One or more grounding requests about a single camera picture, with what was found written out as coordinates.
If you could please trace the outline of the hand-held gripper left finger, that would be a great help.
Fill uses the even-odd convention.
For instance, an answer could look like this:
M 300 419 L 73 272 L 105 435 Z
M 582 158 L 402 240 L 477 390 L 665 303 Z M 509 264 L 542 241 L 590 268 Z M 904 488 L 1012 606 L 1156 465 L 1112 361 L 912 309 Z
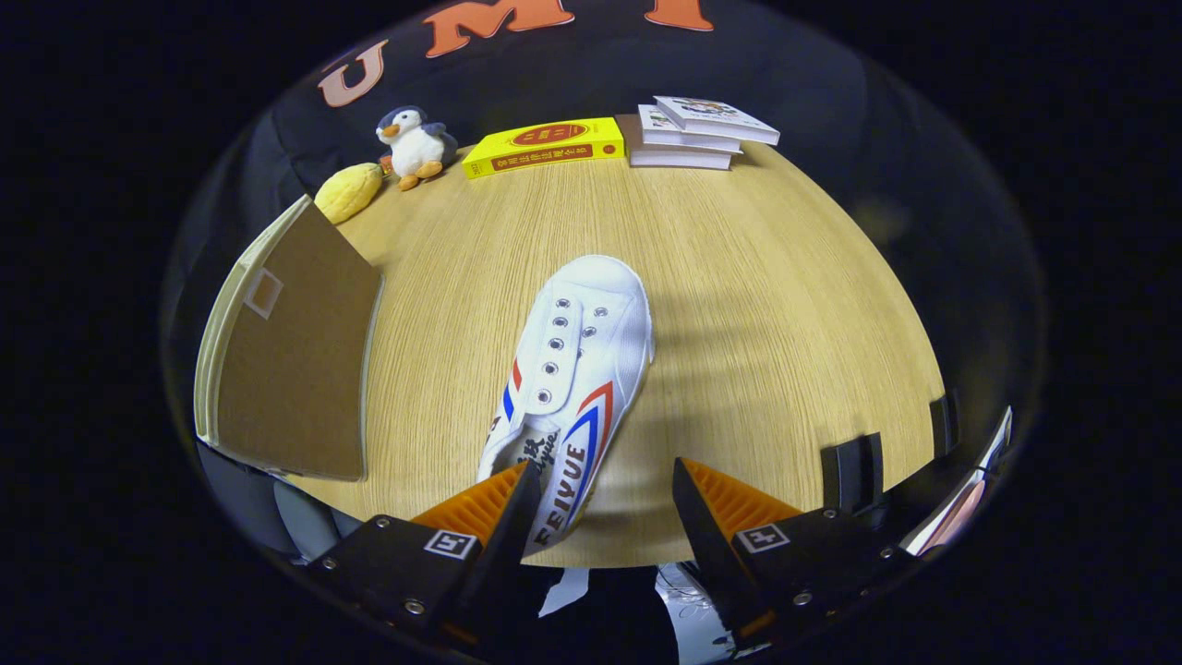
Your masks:
M 487 651 L 521 615 L 515 574 L 539 501 L 524 459 L 417 517 L 368 519 L 309 565 L 309 580 L 402 638 Z

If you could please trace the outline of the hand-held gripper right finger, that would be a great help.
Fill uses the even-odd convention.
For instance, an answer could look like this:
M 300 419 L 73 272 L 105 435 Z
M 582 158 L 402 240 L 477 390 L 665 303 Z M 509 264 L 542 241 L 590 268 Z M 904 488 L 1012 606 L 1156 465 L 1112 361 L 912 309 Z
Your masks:
M 794 647 L 866 609 L 916 559 L 862 519 L 803 511 L 680 457 L 673 497 L 699 581 L 738 648 Z

